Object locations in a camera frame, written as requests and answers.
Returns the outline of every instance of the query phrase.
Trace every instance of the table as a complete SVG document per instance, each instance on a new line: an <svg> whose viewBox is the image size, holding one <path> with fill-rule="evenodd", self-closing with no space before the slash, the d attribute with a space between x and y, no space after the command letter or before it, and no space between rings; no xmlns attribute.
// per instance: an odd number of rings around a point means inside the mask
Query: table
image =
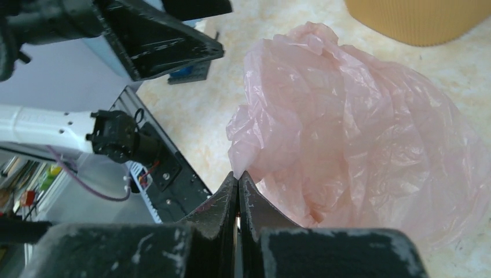
<svg viewBox="0 0 491 278"><path fill-rule="evenodd" d="M234 12L214 18L225 57L212 62L204 82L145 82L138 95L212 191L230 171L225 126L245 103L243 57L261 38L285 34L306 21L322 22L341 44L396 61L429 77L446 92L491 147L491 19L441 46L413 47L353 19L342 0L233 0ZM424 254L430 277L491 277L491 210L461 241Z"/></svg>

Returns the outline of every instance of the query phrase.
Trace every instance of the translucent bag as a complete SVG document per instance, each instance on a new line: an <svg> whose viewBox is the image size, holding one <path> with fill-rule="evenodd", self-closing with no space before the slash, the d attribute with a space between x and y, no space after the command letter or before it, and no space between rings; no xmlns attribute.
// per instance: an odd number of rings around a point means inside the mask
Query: translucent bag
<svg viewBox="0 0 491 278"><path fill-rule="evenodd" d="M299 225L395 228L428 250L486 212L489 152L424 76L314 23L261 40L244 63L234 175L248 170Z"/></svg>

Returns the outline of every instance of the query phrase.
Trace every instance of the marble table surface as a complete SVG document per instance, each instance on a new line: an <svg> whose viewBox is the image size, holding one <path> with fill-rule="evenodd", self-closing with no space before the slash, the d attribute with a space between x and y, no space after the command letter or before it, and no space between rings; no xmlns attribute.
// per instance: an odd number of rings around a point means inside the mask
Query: marble table surface
<svg viewBox="0 0 491 278"><path fill-rule="evenodd" d="M429 77L446 92L491 148L491 18L463 37L434 47L413 47L359 23L342 0L233 0L234 12L213 18L225 57L212 62L203 82L144 82L138 95L212 191L230 171L225 126L245 103L243 57L261 38L285 34L306 21L330 26L340 43ZM423 254L430 277L491 277L491 210L472 235Z"/></svg>

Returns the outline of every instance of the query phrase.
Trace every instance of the light blue object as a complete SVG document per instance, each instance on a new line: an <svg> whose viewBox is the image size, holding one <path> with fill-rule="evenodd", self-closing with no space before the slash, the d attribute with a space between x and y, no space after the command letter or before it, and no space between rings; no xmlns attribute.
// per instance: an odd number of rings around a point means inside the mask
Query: light blue object
<svg viewBox="0 0 491 278"><path fill-rule="evenodd" d="M159 10L164 11L161 0L145 0L145 2L149 3ZM200 20L201 19L188 20L183 21L183 23L194 28L196 26L196 23ZM114 52L112 51L111 46L103 36L99 36L97 38L82 39L82 41L117 75L130 79L123 64L121 64L116 54L114 54Z"/></svg>

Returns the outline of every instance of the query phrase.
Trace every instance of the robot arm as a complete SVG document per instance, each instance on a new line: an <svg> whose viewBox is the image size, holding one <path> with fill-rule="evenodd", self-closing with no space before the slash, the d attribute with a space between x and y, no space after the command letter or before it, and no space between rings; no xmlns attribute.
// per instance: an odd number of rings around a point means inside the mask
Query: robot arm
<svg viewBox="0 0 491 278"><path fill-rule="evenodd" d="M152 165L163 144L122 111L58 112L0 104L0 141L52 145Z"/></svg>

